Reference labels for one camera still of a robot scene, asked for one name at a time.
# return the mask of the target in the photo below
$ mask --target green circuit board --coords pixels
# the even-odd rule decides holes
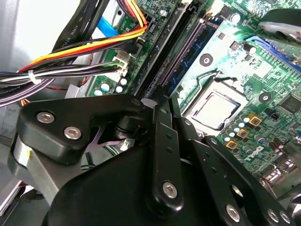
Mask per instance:
[[[272,142],[273,138],[277,137],[283,143],[291,140],[297,144],[296,136],[301,130],[299,126],[301,124],[301,112],[299,111],[301,105],[298,106],[299,109],[297,107],[294,113],[288,112],[281,105],[284,105],[283,102],[286,98],[291,98],[291,95],[293,100],[296,100],[294,104],[301,104],[301,102],[298,102],[301,100],[301,75],[269,51],[254,43],[250,44],[257,48],[256,53],[252,54],[251,59],[248,60],[246,60],[248,54],[243,50],[242,46],[239,46],[236,50],[230,47],[234,41],[242,43],[244,38],[250,35],[267,36],[258,26],[260,18],[271,9],[300,8],[301,1],[278,0],[271,5],[265,0],[231,0],[224,1],[224,4],[230,7],[233,12],[239,13],[241,19],[238,24],[225,21],[202,50],[200,55],[209,53],[214,59],[213,63],[208,67],[203,67],[199,63],[192,65],[181,83],[183,91],[179,103],[181,110],[184,111],[196,94],[200,92],[201,86],[206,84],[208,76],[204,75],[209,71],[220,71],[221,74],[217,77],[237,78],[244,87],[244,94],[249,103],[232,123],[235,123],[241,114],[249,115],[250,113],[256,114],[262,122],[258,127],[245,126],[243,129],[249,133],[248,136],[246,139],[238,136],[232,138],[237,143],[237,146],[229,150],[234,155],[239,154],[244,159],[244,166],[259,178],[261,173],[269,166],[273,166],[274,161],[279,158],[268,146],[268,143]],[[277,45],[274,46],[280,52],[284,54],[293,53],[291,54],[292,58],[297,60],[296,64],[299,64],[300,47],[281,42],[275,43]],[[269,92],[272,96],[266,103],[259,101],[260,94],[264,92]],[[276,113],[278,119],[275,120],[268,116],[265,112],[266,109]],[[227,132],[232,123],[219,136],[222,142],[224,142],[223,135],[228,135]],[[266,141],[259,144],[255,138],[256,135],[261,135]],[[252,155],[247,154],[243,150],[246,145],[254,150]]]
[[[154,24],[153,27],[149,27],[147,32],[141,37],[145,43],[137,57],[130,57],[128,63],[128,72],[127,72],[127,80],[128,83],[126,86],[123,87],[123,93],[127,93],[130,89],[134,78],[136,77],[138,71],[140,70],[143,62],[145,61],[146,57],[148,56],[149,52],[151,51],[154,43],[156,42],[161,29],[168,21],[170,14],[174,11],[175,7],[178,4],[178,0],[137,0],[137,4],[139,5],[140,9],[145,13],[146,19],[148,22]],[[161,16],[159,14],[160,10],[164,9],[168,12],[167,16]],[[118,28],[119,33],[125,33],[130,31],[135,27],[135,23],[131,18],[128,16],[124,16],[120,26]],[[114,56],[117,55],[115,50],[109,50],[104,61],[111,61]],[[111,89],[108,90],[105,95],[113,94],[115,91],[115,87],[117,86],[118,82],[113,81],[106,76],[98,76],[90,89],[89,96],[95,96],[94,91],[97,87],[99,87],[104,81],[108,81],[111,84]]]

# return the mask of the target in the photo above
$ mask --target wire bundle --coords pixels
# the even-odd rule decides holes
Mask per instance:
[[[68,34],[68,32],[62,32],[59,38],[60,40],[58,40],[55,44],[52,53],[37,58],[30,65],[20,69],[18,73],[0,73],[0,87],[4,87],[0,89],[0,107],[31,96],[32,94],[50,85],[57,78],[87,78],[87,76],[108,73],[118,69],[119,65],[116,64],[107,67],[104,65],[98,65],[95,66],[95,68],[86,69],[84,69],[85,65],[70,65],[79,56],[92,54],[110,48],[117,48],[130,52],[127,41],[142,35],[147,29],[146,19],[137,6],[135,0],[123,0],[123,6],[126,6],[125,10],[127,10],[127,13],[130,13],[133,19],[138,21],[139,27],[115,37],[88,40],[91,37],[91,31],[97,26],[96,21],[99,20],[102,15],[102,13],[100,13],[100,2],[102,1],[81,1],[81,4],[76,11],[77,16],[73,16],[72,19],[75,20],[78,18],[80,13],[85,12],[84,19],[82,20],[83,24],[81,24],[79,29],[82,32],[84,30],[83,28],[85,28],[85,31],[78,36],[77,39],[69,41],[69,46],[63,46],[62,40],[66,39],[67,36],[65,34]],[[33,70],[34,77],[37,79],[42,79],[41,83],[33,84],[31,82],[28,74],[29,70]]]

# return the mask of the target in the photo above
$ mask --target orange wire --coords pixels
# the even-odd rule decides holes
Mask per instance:
[[[141,17],[143,23],[144,23],[145,25],[147,25],[147,21],[146,21],[146,19],[145,19],[145,17],[144,17],[144,14],[143,14],[143,13],[141,12],[141,10],[139,9],[139,6],[137,5],[136,1],[131,0],[131,2],[132,2],[132,4],[134,5],[134,7],[135,7],[135,9],[137,10],[137,12],[139,13],[139,16]]]

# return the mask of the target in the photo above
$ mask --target screw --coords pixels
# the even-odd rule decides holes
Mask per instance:
[[[42,122],[42,123],[52,123],[55,120],[55,117],[53,116],[53,114],[49,113],[49,112],[40,112],[37,115],[37,119],[38,121]]]
[[[133,99],[133,100],[132,100],[132,103],[133,103],[134,105],[136,105],[136,106],[140,106],[140,101],[137,100],[137,99]]]
[[[178,191],[175,186],[170,182],[165,182],[163,184],[164,193],[171,199],[175,199],[178,195]]]
[[[283,211],[280,211],[280,216],[282,217],[282,219],[283,219],[286,223],[288,223],[288,224],[291,223],[291,220],[289,219],[289,217],[288,217]]]
[[[189,126],[192,125],[191,121],[189,121],[188,119],[185,119],[185,123],[186,123],[187,125],[189,125]]]
[[[212,143],[214,143],[215,145],[217,144],[216,140],[214,138],[210,139]]]
[[[279,218],[277,217],[277,215],[274,213],[273,210],[268,209],[268,214],[269,214],[269,217],[272,218],[273,221],[275,221],[276,223],[279,222]]]
[[[81,131],[76,127],[67,127],[64,130],[65,136],[70,140],[78,140],[81,137]]]
[[[240,215],[239,213],[237,212],[237,210],[231,206],[230,204],[228,204],[226,206],[226,211],[227,211],[227,214],[232,218],[232,220],[234,220],[235,222],[239,222],[240,221]]]
[[[167,110],[165,110],[164,108],[160,108],[160,110],[161,110],[161,112],[163,112],[164,114],[167,114],[168,113],[168,111]]]

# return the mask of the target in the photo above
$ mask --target black cable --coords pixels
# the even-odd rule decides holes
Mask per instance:
[[[103,12],[108,6],[110,0],[99,0],[98,4],[94,10],[94,13],[91,17],[91,20],[89,21],[89,24],[87,25],[84,33],[81,36],[82,40],[88,40],[91,38],[93,32],[95,31],[98,22],[100,21],[101,17],[103,16]]]
[[[71,48],[74,48],[74,47],[85,45],[85,44],[90,43],[90,42],[103,41],[103,40],[106,40],[106,39],[108,39],[108,38],[100,38],[100,39],[91,39],[91,40],[88,40],[88,41],[80,41],[80,42],[74,43],[74,44],[66,46],[66,47],[58,48],[57,50],[52,51],[51,53],[61,52],[61,51],[67,50],[67,49],[71,49]]]
[[[138,51],[137,46],[132,45],[132,44],[128,44],[127,40],[125,40],[125,41],[122,41],[122,42],[119,42],[119,43],[114,43],[114,44],[111,44],[111,45],[108,45],[108,46],[105,46],[105,47],[100,47],[100,48],[97,48],[97,49],[94,49],[94,50],[91,50],[91,51],[88,51],[88,52],[74,54],[72,56],[63,56],[63,57],[60,57],[60,58],[57,58],[57,59],[50,59],[50,60],[41,61],[41,62],[37,63],[36,65],[34,65],[34,67],[30,68],[29,70],[34,69],[34,68],[39,68],[41,66],[45,67],[45,65],[48,65],[48,64],[53,63],[53,62],[57,63],[58,61],[61,61],[61,60],[70,59],[70,58],[73,58],[73,57],[79,57],[79,56],[83,56],[83,55],[88,55],[88,54],[92,54],[92,53],[95,53],[95,52],[104,51],[106,49],[118,49],[118,50],[122,50],[122,51],[125,51],[127,53],[131,53],[131,54],[135,54]]]
[[[74,15],[58,37],[53,50],[84,40],[82,39],[82,35],[89,20],[93,16],[96,4],[97,0],[80,1]]]
[[[125,5],[123,0],[116,0],[116,2],[118,3],[119,7],[122,9],[122,11],[129,17],[131,18],[133,21],[136,21],[136,19],[132,16],[132,14],[130,14],[130,12],[127,9],[127,6]]]

